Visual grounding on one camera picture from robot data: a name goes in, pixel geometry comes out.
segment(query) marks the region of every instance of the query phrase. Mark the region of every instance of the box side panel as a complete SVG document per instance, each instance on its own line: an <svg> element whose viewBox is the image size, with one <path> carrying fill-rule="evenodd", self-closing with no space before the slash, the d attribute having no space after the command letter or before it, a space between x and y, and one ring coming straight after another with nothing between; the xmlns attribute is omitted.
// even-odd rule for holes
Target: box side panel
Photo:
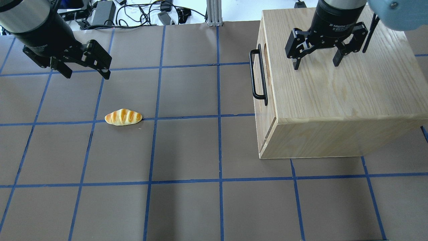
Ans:
<svg viewBox="0 0 428 241"><path fill-rule="evenodd" d="M367 120L278 125L261 159L366 155L427 120Z"/></svg>
<svg viewBox="0 0 428 241"><path fill-rule="evenodd" d="M266 89L267 89L267 97L268 104L265 106L265 101L254 98L254 112L256 115L256 128L257 128L257 143L259 146L259 151L262 149L264 143L266 142L266 138L269 135L270 130L272 129L272 125L276 120L275 114L275 104L273 101L272 95L272 84L270 78L269 69L269 60L266 55L266 41L265 41L265 28L263 18L260 21L260 29L259 29L259 38L257 41L257 45L261 46L261 56L263 62L263 70L264 76L266 80ZM257 94L263 94L262 88L262 77L261 77L261 69L259 63L258 55L254 58L254 80L256 86Z"/></svg>

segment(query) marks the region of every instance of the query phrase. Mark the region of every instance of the metal frame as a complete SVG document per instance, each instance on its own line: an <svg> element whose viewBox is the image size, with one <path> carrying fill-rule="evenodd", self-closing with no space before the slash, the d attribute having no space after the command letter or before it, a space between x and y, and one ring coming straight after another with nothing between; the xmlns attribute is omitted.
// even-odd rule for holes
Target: metal frame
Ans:
<svg viewBox="0 0 428 241"><path fill-rule="evenodd" d="M221 0L207 0L207 18L208 26L223 26Z"/></svg>

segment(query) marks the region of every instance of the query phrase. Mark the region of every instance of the blue tape grid line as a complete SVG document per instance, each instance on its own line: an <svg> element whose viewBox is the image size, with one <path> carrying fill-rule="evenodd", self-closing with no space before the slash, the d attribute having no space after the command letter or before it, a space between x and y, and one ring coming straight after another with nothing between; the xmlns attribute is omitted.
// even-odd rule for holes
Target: blue tape grid line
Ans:
<svg viewBox="0 0 428 241"><path fill-rule="evenodd" d="M300 208L300 198L299 198L299 189L297 187L297 177L296 177L296 171L294 169L293 160L290 159L291 164L291 173L293 174L293 181L294 181L294 193L296 195L296 205L297 205L297 215L299 217L299 225L300 225L300 235L302 238L302 241L306 241L305 239L305 231L303 228L303 219L302 219L302 210Z"/></svg>
<svg viewBox="0 0 428 241"><path fill-rule="evenodd" d="M3 64L1 65L0 74L3 71L3 69L4 69L4 66L6 65L6 61L9 58L10 51L12 51L12 47L13 47L13 44L15 43L15 40L16 40L16 38L14 37L13 40L12 40L12 43L10 44L9 50L7 51L6 57L4 58Z"/></svg>
<svg viewBox="0 0 428 241"><path fill-rule="evenodd" d="M110 45L108 48L108 53L110 53L110 51L111 51L111 47L113 44L113 37L114 37L114 29L111 32ZM104 77L101 78L100 91L98 93L97 103L95 105L94 118L92 120L91 134L89 135L88 147L86 149L85 160L83 162L82 175L80 176L79 190L77 192L76 204L74 206L73 218L71 220L71 225L70 225L70 233L68 234L68 241L71 241L71 238L73 236L74 224L76 222L77 210L79 208L80 195L82 193L83 181L84 181L85 172L86 172L86 165L88 163L89 151L91 149L92 137L93 137L94 130L95 130L95 123L97 121L98 107L100 105L101 94L103 91L103 85L104 85Z"/></svg>
<svg viewBox="0 0 428 241"><path fill-rule="evenodd" d="M2 230L3 225L4 225L4 221L6 219L7 211L9 210L10 202L12 201L13 193L15 192L16 185L18 183L18 179L19 179L19 175L21 173L22 166L24 165L25 157L26 157L27 151L28 151L28 146L30 145L31 137L33 136L34 128L36 127L36 122L37 122L37 119L39 117L40 110L42 109L43 100L45 99L46 92L47 92L48 86L49 86L49 82L51 81L51 77L52 77L52 70L51 70L51 73L48 77L48 80L46 81L45 90L43 91L42 98L40 99L39 108L37 109L36 116L34 117L34 122L33 122L33 125L31 127L31 132L30 132L30 135L28 136L27 144L25 145L25 149L24 149L24 153L22 154L21 162L19 163L18 172L15 176L15 181L13 183L12 190L10 191L10 194L9 194L9 199L7 200L6 208L4 210L3 217L2 217L1 222L0 222L0 233L1 233L1 230Z"/></svg>
<svg viewBox="0 0 428 241"><path fill-rule="evenodd" d="M221 96L220 96L220 35L216 26L216 46L217 46L217 114L218 114L218 177L219 177L219 198L220 198L220 240L224 241L224 215L223 215L223 166L221 153Z"/></svg>
<svg viewBox="0 0 428 241"><path fill-rule="evenodd" d="M86 164L87 164L87 160L89 157L89 150L90 150L90 145L92 142L92 135L93 135L93 131L95 129L95 123L102 123L105 122L104 120L96 120L97 117L97 112L98 112L98 106L100 103L100 98L101 98L101 93L102 93L102 88L103 88L103 84L104 84L104 78L101 81L101 85L100 85L100 91L98 94L98 99L97 99L97 104L96 104L96 108L95 108L95 113L94 113L94 119L92 121L77 121L77 122L40 122L37 123L37 118L38 115L40 113L41 107L42 107L42 103L44 100L44 97L46 95L46 91L51 79L52 74L58 74L58 72L43 72L43 73L28 73L28 74L7 74L7 75L0 75L0 76L25 76L25 75L49 75L48 77L48 81L46 83L45 86L45 90L44 93L42 95L42 99L35 117L35 121L33 123L16 123L16 124L0 124L1 126L32 126L31 132L30 132L30 136L28 138L27 141L27 145L25 147L24 150L24 154L23 157L21 159L21 163L18 169L18 173L15 177L15 182L13 185L0 185L0 188L12 188L11 193L9 195L9 199L6 205L6 209L5 212L3 214L3 218L1 220L0 223L0 231L4 225L4 221L7 215L7 211L8 208L10 206L11 203L11 199L14 193L14 190L16 188L29 188L29 187L79 187L79 191L78 191L78 195L77 195L77 199L76 199L76 205L75 205L75 210L74 210L74 214L73 214L73 219L72 219L72 224L70 227L70 234L69 234L69 238L68 240L70 241L72 238L72 233L73 233L73 228L74 228L74 223L75 223L75 218L77 215L77 209L78 209L78 205L79 205L79 200L80 200L80 195L81 195L81 189L83 186L119 186L119 185L148 185L148 193L147 193L147 200L146 200L146 216L145 216L145 224L144 224L144 237L143 240L146 240L147 237L147 226L148 226L148 217L149 217L149 204L150 204L150 193L151 193L151 185L152 184L177 184L177 183L210 183L210 182L219 182L219 188L220 188L220 231L221 231L221 240L224 241L224 222L223 222L223 182L234 182L234 181L277 181L277 180L293 180L294 181L294 188L295 188L295 195L296 195L296 203L297 203L297 212L298 212L298 216L299 216L299 225L300 225L300 232L301 232L301 237L302 240L305 241L305 236L304 236L304 229L303 229L303 221L302 221L302 216L301 216L301 208L300 208L300 199L299 199L299 194L298 194L298 188L297 188L297 180L313 180L313 179L338 179L338 178L366 178L367 182L369 184L369 189L370 189L370 193L372 196L372 201L374 204L374 208L375 208L375 212L376 212L376 216L379 222L379 227L382 233L382 237L384 240L386 240L386 236L383 230L383 225L380 219L380 215L378 212L378 208L377 208L377 204L376 204L376 200L375 200L375 196L374 196L374 192L371 186L371 182L370 182L370 177L397 177L397 176L426 176L428 175L428 172L420 172L420 173L394 173L394 174L368 174L367 172L367 167L365 166L365 161L364 161L364 157L361 157L362 162L363 162L363 166L364 166L364 170L365 170L365 175L334 175L334 176L296 176L295 174L295 169L293 166L293 162L292 160L290 160L291 162L291 169L292 169L292 177L273 177L273 178L226 178L223 179L222 177L222 155L221 155L221 118L222 117L238 117L238 116L254 116L254 114L249 113L249 114L221 114L221 109L220 109L220 66L227 66L227 65L245 65L245 64L249 64L249 62L237 62L237 63L220 63L220 46L219 46L219 28L218 26L216 27L216 34L217 34L217 63L215 64L196 64L196 65L176 65L176 66L162 66L162 61L163 61L163 47L164 47L164 38L165 38L165 27L163 28L163 38L162 38L162 49L161 49L161 56L160 56L160 66L154 66L154 67L137 67L137 68L121 68L121 69L111 69L111 71L120 71L120 70L137 70L137 69L159 69L159 80L158 80L158 96L157 96L157 104L156 104L156 115L154 118L145 118L144 120L152 120L155 121L155 126L154 126L154 134L153 134L153 142L152 142L152 156L151 156L151 165L150 165L150 174L149 174L149 181L135 181L135 182L111 182L111 183L83 183L84 180L84 175L85 175L85 170L86 170ZM111 35L111 40L110 40L110 46L109 46L109 50L108 52L110 53L111 47L112 47L112 42L113 42L113 36L114 36L114 29L112 31L112 35ZM6 61L9 57L9 54L12 50L13 44L15 42L15 38L13 39L11 46L9 48L9 51L6 55L6 58L1 66L0 69L0 74L6 64ZM423 56L428 56L428 54L417 54L415 55L416 57L423 57ZM181 117L158 117L158 108L159 108L159 96L160 96L160 84L161 84L161 73L162 73L162 69L163 68L183 68L183 67L202 67L202 66L217 66L217 91L218 91L218 115L205 115L205 116L181 116ZM95 72L95 70L80 70L80 71L74 71L74 72ZM174 119L190 119L190 118L218 118L218 135L219 135L219 179L192 179L192 180L171 180L171 181L152 181L152 175L153 175L153 160L154 160L154 150L155 150L155 139L156 139L156 128L157 128L157 121L158 120L174 120ZM88 141L88 147L87 147L87 151L86 151L86 155L85 155L85 161L84 161L84 166L83 166L83 170L82 170L82 175L81 175L81 179L80 179L80 183L76 183L76 184L17 184L18 178L19 178L19 174L22 168L22 165L24 163L25 160L25 156L28 150L28 146L34 131L34 128L36 125L58 125L58 124L91 124L92 123L92 129L91 129L91 134L90 134L90 138ZM426 130L421 127L425 138L428 141L428 134L426 132Z"/></svg>
<svg viewBox="0 0 428 241"><path fill-rule="evenodd" d="M221 117L244 117L254 116L254 113L245 114L222 114ZM218 115L191 115L191 116L173 116L173 117L158 117L158 120L180 120L180 119L200 119L200 118L218 118ZM143 121L154 121L155 118L144 118ZM13 126L46 126L46 125L78 125L78 124L91 124L93 120L85 121L64 121L64 122L37 122L37 123L5 123L0 124L0 127L13 127ZM96 120L96 123L105 123L105 120Z"/></svg>
<svg viewBox="0 0 428 241"><path fill-rule="evenodd" d="M425 140L428 142L428 132L425 127L421 127L422 133L424 133Z"/></svg>
<svg viewBox="0 0 428 241"><path fill-rule="evenodd" d="M171 69L171 68L188 68L188 67L206 67L206 66L223 66L223 65L245 65L249 62L235 62L235 63L207 63L207 64L190 64L190 65L171 65L171 66L152 66L152 67L134 67L134 68L115 68L110 69L110 71L126 71L126 70L140 70L140 69ZM88 70L75 70L73 73L86 73L86 72L97 72L94 69ZM10 77L10 76L28 76L28 75L49 75L49 72L40 72L40 73L22 73L22 74L0 74L0 77Z"/></svg>
<svg viewBox="0 0 428 241"><path fill-rule="evenodd" d="M163 49L165 46L165 31L166 26L163 27L162 32L162 45L160 49L160 62L159 62L159 79L158 79L158 93L156 97L156 112L155 112L155 125L153 129L153 140L152 140L152 154L150 156L150 171L149 171L149 183L147 186L147 198L146 198L146 214L144 216L144 227L143 227L143 241L147 240L147 228L149 226L149 208L150 208L150 196L152 193L152 180L153 180L153 165L155 160L155 145L156 145L156 132L158 128L158 116L159 116L159 99L161 93L161 79L162 79L162 64L163 64Z"/></svg>
<svg viewBox="0 0 428 241"><path fill-rule="evenodd" d="M428 176L428 172L409 172L409 173L387 173L387 174L369 174L371 178L384 177L414 177ZM367 178L365 174L361 175L330 175L330 176L296 176L297 180L319 180L319 179L346 179L346 178ZM152 185L179 184L179 183L216 183L216 182L244 182L244 181L289 181L293 177L265 177L265 178L219 178L215 179L187 179L187 180L164 180L152 181ZM127 186L127 185L148 185L148 181L130 181L130 182L101 182L101 183L82 183L83 187L98 186ZM17 184L15 188L37 188L37 187L78 187L80 183L58 183L58 184ZM0 185L0 188L12 188L13 185Z"/></svg>
<svg viewBox="0 0 428 241"><path fill-rule="evenodd" d="M374 196L375 193L373 192L372 182L370 181L369 172L368 172L367 166L366 166L366 160L364 159L363 156L361 156L361 163L363 164L364 173L366 174L367 184L369 185L370 195L372 196L374 212L376 213L377 222L379 224L380 233L382 235L382 240L386 240L385 231L383 229L382 220L380 219L380 214L379 214L379 210L377 208L376 198Z"/></svg>

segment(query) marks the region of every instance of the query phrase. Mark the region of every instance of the wooden box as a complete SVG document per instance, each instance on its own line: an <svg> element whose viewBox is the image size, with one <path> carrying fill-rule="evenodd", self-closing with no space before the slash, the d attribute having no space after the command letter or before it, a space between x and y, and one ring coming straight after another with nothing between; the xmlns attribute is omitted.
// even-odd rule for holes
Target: wooden box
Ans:
<svg viewBox="0 0 428 241"><path fill-rule="evenodd" d="M314 11L263 11L258 44L268 104L254 99L261 159L362 156L428 123L428 83L405 34L382 22L365 54L335 67L336 48L316 50L294 70L285 44L292 28L310 27ZM360 21L370 26L372 15L367 6ZM257 54L253 68L261 94Z"/></svg>

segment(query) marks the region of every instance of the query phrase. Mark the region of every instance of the power adapter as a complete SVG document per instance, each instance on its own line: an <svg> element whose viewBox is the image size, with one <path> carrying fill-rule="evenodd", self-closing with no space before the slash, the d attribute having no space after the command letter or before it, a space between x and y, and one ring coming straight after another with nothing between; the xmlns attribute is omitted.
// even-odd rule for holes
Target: power adapter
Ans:
<svg viewBox="0 0 428 241"><path fill-rule="evenodd" d="M304 1L298 1L297 3L294 4L294 8L295 9L300 9L300 8L306 8L306 4Z"/></svg>
<svg viewBox="0 0 428 241"><path fill-rule="evenodd" d="M116 0L116 2L119 4L119 5L125 5L126 4L126 0L122 0L122 1L120 1L120 0Z"/></svg>
<svg viewBox="0 0 428 241"><path fill-rule="evenodd" d="M175 25L175 22L171 19L166 11L161 11L158 13L158 17L163 25Z"/></svg>
<svg viewBox="0 0 428 241"><path fill-rule="evenodd" d="M170 12L172 7L171 4L172 4L172 0L164 0L164 3L160 4L160 10L165 12Z"/></svg>
<svg viewBox="0 0 428 241"><path fill-rule="evenodd" d="M112 25L115 11L113 1L98 1L92 25Z"/></svg>

